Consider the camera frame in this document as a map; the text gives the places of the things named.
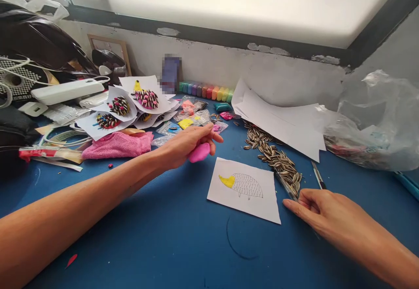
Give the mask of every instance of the picture frame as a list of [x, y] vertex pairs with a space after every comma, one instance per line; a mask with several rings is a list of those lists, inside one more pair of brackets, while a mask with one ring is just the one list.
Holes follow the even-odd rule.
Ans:
[[125, 61], [127, 64], [127, 71], [128, 76], [132, 76], [131, 74], [131, 65], [130, 60], [128, 58], [128, 50], [127, 50], [127, 43], [122, 40], [107, 38], [102, 36], [96, 36], [92, 34], [87, 34], [89, 38], [90, 46], [96, 50], [109, 50], [119, 56], [121, 59]]

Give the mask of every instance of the pink clay piece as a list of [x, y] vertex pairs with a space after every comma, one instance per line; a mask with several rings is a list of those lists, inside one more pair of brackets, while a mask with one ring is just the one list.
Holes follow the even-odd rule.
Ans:
[[197, 146], [189, 154], [189, 161], [191, 163], [202, 161], [202, 160], [204, 160], [208, 156], [209, 153], [210, 153], [210, 145], [209, 145], [209, 143], [203, 143], [203, 144]]

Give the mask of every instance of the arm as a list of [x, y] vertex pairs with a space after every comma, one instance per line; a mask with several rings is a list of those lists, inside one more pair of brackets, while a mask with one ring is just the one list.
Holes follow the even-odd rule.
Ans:
[[0, 283], [21, 288], [103, 216], [164, 171], [182, 165], [212, 124], [189, 127], [161, 148], [69, 186], [0, 219]]
[[345, 255], [397, 289], [419, 288], [419, 258], [347, 197], [303, 189], [284, 206]]

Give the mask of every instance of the pile of sunflower seeds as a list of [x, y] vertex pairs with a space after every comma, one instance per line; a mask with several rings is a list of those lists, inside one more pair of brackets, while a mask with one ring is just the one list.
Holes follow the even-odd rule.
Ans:
[[290, 191], [298, 198], [302, 174], [297, 172], [295, 163], [287, 157], [284, 151], [278, 151], [276, 146], [268, 144], [272, 141], [279, 145], [283, 145], [283, 143], [250, 122], [243, 121], [244, 127], [247, 128], [247, 146], [244, 146], [243, 149], [259, 149], [262, 155], [258, 155], [258, 158], [267, 162], [272, 169], [277, 171], [284, 179], [285, 184], [289, 186]]

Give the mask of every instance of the black bag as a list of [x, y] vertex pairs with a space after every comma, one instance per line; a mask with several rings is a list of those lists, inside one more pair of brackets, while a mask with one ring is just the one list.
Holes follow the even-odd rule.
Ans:
[[37, 124], [18, 109], [0, 109], [0, 179], [22, 173], [26, 162], [19, 158], [19, 148], [32, 145], [40, 137]]

